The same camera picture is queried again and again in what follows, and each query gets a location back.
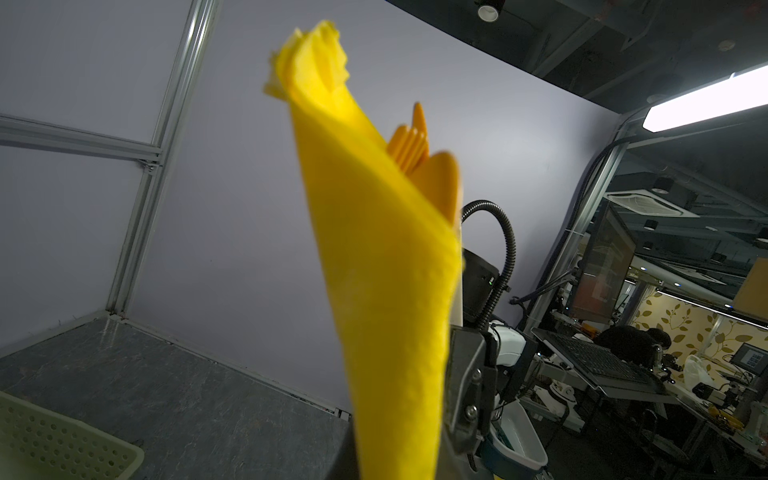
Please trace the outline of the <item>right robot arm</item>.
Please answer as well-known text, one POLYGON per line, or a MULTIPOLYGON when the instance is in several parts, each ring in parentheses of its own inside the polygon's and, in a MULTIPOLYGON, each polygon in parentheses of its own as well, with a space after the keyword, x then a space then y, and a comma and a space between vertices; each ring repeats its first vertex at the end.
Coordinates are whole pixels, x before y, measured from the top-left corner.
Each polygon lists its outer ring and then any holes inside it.
POLYGON ((461 218, 478 212, 499 223, 505 259, 496 269, 465 250, 460 322, 450 330, 443 410, 442 455, 465 458, 494 479, 534 479, 548 456, 521 397, 538 344, 494 318, 516 264, 516 239, 504 211, 489 200, 466 204, 461 218))

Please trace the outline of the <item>orange plastic fork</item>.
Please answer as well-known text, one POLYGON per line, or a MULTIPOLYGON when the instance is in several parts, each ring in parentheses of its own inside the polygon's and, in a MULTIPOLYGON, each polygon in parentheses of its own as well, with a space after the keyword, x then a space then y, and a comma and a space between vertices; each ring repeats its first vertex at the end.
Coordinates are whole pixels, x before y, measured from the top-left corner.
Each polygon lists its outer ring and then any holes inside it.
POLYGON ((386 151, 403 174, 412 174, 428 158, 427 130, 399 125, 390 138, 386 151))

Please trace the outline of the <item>orange plastic spoon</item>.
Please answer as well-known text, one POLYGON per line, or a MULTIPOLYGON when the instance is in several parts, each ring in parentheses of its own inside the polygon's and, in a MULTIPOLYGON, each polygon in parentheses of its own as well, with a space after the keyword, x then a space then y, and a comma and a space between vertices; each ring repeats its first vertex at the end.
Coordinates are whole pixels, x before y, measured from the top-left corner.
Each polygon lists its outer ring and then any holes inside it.
POLYGON ((452 228, 459 225, 463 190, 459 163, 452 153, 440 151, 430 156, 409 179, 452 228))

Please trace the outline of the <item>yellow paper napkin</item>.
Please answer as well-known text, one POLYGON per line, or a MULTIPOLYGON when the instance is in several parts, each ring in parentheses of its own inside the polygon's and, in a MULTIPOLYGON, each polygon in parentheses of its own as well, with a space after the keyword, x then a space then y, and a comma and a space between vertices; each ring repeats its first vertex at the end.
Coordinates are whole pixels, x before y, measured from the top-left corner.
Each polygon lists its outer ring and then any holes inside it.
POLYGON ((347 88, 346 63, 339 31, 321 21, 273 53, 264 90, 290 110, 359 475, 432 479, 461 243, 388 155, 347 88))

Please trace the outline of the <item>orange plastic knife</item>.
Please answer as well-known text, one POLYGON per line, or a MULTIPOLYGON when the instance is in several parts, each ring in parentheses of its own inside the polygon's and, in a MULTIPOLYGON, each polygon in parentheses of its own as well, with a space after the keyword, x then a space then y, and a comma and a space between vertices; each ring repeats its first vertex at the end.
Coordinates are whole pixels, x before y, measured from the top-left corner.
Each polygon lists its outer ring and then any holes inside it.
POLYGON ((420 102, 415 102, 413 105, 411 128, 422 134, 425 138, 428 137, 425 113, 420 102))

